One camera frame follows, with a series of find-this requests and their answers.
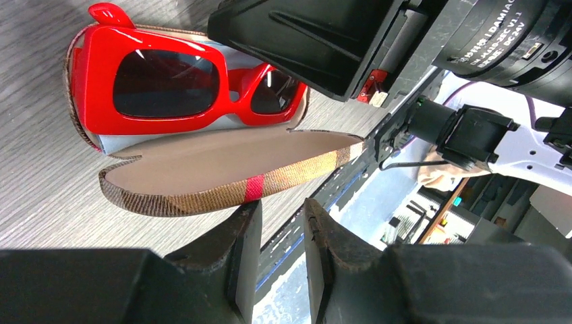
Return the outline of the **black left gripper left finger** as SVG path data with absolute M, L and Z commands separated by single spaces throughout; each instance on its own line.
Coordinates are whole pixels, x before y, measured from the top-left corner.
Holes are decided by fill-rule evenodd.
M 262 203 L 165 256 L 145 249 L 3 250 L 2 323 L 250 323 Z

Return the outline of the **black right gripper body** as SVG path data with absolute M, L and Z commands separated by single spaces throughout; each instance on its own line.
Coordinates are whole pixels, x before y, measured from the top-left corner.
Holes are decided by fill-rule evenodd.
M 365 103 L 408 93 L 435 66 L 571 106 L 570 1 L 408 1 L 370 48 L 353 90 Z

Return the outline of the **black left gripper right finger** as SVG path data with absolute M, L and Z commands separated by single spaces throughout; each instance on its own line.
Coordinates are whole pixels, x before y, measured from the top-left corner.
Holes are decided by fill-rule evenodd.
M 379 250 L 304 202 L 313 323 L 570 323 L 571 264 L 528 243 Z

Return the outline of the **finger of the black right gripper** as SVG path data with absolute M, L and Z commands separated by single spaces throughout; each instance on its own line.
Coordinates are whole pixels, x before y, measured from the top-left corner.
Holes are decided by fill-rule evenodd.
M 208 36 L 349 100 L 404 1 L 226 1 Z

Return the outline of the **light blue cleaning cloth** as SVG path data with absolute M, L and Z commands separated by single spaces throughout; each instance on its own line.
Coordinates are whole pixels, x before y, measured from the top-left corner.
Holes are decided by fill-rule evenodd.
M 139 34 L 92 41 L 82 121 L 110 155 L 155 138 L 281 125 L 306 86 L 207 40 Z

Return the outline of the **red sunglasses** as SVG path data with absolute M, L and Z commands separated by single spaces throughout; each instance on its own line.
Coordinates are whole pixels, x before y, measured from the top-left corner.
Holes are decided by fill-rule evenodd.
M 147 136 L 292 122 L 308 87 L 199 32 L 136 25 L 113 3 L 69 48 L 71 115 L 99 136 Z

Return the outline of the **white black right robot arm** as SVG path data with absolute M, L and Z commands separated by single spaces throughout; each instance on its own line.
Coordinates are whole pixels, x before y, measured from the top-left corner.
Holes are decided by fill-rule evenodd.
M 209 37 L 337 101 L 397 109 L 368 137 L 382 163 L 411 134 L 454 166 L 571 193 L 570 1 L 223 1 Z M 519 125 L 425 97 L 448 70 L 563 108 Z

